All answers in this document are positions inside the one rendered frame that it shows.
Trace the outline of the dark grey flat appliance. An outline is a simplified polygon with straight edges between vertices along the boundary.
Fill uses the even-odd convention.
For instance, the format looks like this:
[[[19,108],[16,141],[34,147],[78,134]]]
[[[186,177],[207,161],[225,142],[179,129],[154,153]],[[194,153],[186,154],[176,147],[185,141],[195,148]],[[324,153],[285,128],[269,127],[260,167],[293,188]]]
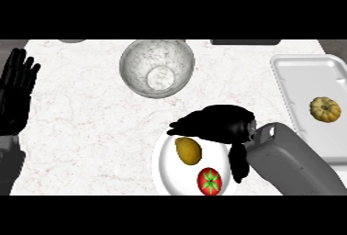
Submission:
[[[281,39],[211,39],[213,45],[260,45],[273,46],[279,44]]]

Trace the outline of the white rectangular tray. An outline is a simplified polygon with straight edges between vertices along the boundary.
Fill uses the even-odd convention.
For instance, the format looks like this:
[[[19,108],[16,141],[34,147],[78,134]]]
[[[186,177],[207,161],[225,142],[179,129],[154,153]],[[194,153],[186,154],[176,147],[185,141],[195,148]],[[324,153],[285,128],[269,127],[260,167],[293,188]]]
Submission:
[[[273,74],[296,132],[331,165],[347,166],[347,64],[334,55],[276,55]]]

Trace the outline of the grey marbled bowl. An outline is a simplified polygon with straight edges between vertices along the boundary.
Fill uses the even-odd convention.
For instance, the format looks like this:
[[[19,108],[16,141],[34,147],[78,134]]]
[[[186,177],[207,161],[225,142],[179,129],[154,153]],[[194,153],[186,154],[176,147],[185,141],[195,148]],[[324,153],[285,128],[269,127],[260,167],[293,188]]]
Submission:
[[[186,86],[195,58],[182,39],[138,39],[120,59],[126,85],[146,98],[166,98]]]

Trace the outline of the white round plate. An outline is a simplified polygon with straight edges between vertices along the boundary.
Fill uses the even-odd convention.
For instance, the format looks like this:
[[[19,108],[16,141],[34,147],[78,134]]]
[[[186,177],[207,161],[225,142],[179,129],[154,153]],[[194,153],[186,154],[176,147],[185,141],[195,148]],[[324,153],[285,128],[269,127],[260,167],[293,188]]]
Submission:
[[[152,177],[157,186],[157,192],[161,195],[201,196],[198,180],[205,179],[200,174],[205,168],[207,173],[219,174],[222,179],[216,185],[222,188],[219,196],[232,196],[236,192],[238,184],[234,181],[228,148],[222,143],[192,139],[203,148],[203,159],[195,165],[186,165],[177,155],[174,141],[177,136],[169,136],[163,132],[152,154]]]

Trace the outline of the red tomato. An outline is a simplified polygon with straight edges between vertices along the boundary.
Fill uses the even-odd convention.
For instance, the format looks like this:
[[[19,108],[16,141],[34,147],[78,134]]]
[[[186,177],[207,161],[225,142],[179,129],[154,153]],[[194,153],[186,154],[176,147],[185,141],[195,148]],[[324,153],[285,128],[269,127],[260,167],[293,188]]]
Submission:
[[[207,167],[198,173],[198,189],[205,196],[216,196],[223,189],[223,179],[219,172]]]

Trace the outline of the yellow lemon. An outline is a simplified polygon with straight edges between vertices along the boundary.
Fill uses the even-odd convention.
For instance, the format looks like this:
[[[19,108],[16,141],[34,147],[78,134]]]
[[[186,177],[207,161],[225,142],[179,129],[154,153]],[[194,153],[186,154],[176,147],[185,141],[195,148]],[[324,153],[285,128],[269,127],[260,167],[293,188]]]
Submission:
[[[203,159],[203,148],[198,142],[188,137],[174,140],[176,152],[186,165],[195,165]]]

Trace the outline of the small yellow pumpkin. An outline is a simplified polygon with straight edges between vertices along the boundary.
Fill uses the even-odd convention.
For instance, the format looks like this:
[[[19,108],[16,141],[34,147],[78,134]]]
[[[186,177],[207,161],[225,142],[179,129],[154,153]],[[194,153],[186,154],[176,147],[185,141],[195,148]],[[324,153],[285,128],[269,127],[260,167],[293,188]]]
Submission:
[[[310,102],[310,115],[325,123],[335,122],[341,115],[338,103],[327,96],[316,97]]]

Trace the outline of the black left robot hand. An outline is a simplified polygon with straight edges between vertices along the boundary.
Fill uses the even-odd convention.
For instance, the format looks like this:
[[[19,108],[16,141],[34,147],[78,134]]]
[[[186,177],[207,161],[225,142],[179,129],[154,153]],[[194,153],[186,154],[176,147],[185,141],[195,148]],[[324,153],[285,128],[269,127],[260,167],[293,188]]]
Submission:
[[[0,136],[18,135],[25,128],[40,68],[25,49],[15,48],[0,75]]]

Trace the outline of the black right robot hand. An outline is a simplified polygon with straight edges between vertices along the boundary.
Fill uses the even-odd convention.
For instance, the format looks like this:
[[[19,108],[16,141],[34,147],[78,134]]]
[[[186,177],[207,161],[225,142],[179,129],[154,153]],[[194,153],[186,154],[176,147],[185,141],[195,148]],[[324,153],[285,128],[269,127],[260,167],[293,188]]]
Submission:
[[[239,184],[250,173],[244,144],[256,135],[254,113],[241,106],[207,106],[173,122],[170,128],[170,136],[198,137],[201,140],[232,145],[228,159],[234,180]]]

